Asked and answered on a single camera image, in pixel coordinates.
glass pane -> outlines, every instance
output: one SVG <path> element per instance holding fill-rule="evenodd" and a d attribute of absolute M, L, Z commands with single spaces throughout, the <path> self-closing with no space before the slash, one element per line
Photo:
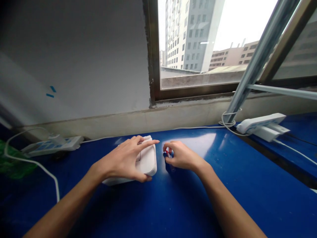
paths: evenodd
<path fill-rule="evenodd" d="M 273 80 L 317 75 L 317 10 L 276 72 Z"/>
<path fill-rule="evenodd" d="M 158 0 L 161 89 L 239 82 L 276 2 Z"/>

wall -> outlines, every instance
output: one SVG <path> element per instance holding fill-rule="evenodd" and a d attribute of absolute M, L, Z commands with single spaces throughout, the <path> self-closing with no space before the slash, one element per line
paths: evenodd
<path fill-rule="evenodd" d="M 149 108 L 142 0 L 26 0 L 8 15 L 0 42 L 4 119 L 33 125 Z"/>

tall building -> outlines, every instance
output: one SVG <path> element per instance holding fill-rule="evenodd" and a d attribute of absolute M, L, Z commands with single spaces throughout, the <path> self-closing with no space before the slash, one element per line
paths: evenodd
<path fill-rule="evenodd" d="M 166 0 L 165 64 L 208 71 L 225 0 Z"/>
<path fill-rule="evenodd" d="M 221 51 L 214 51 L 211 56 L 209 70 L 220 66 L 234 66 L 249 64 L 259 41 L 245 44 L 242 47 L 228 48 Z"/>

forearm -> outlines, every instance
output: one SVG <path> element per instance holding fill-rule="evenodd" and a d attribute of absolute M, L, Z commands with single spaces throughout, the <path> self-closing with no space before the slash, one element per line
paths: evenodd
<path fill-rule="evenodd" d="M 97 175 L 90 169 L 24 237 L 66 237 L 99 183 Z"/>
<path fill-rule="evenodd" d="M 210 164 L 195 170 L 213 205 L 224 235 L 231 237 L 266 237 L 258 225 L 232 196 Z"/>

white power strip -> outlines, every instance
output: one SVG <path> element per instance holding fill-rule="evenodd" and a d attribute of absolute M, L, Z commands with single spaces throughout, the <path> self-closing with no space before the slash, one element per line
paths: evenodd
<path fill-rule="evenodd" d="M 80 143 L 84 140 L 82 136 L 66 138 L 66 143 L 64 145 L 54 145 L 50 140 L 37 142 L 28 145 L 21 150 L 27 157 L 34 157 L 39 155 L 53 154 L 60 150 L 72 151 L 80 147 Z"/>

